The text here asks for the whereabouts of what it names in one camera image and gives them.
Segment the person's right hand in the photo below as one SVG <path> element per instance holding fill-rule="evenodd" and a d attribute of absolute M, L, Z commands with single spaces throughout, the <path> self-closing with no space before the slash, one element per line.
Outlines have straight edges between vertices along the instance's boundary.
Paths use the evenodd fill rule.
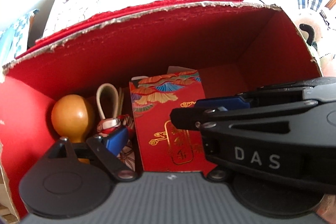
<path fill-rule="evenodd" d="M 328 223 L 336 222 L 336 200 L 335 195 L 326 194 L 316 208 L 316 213 Z"/>

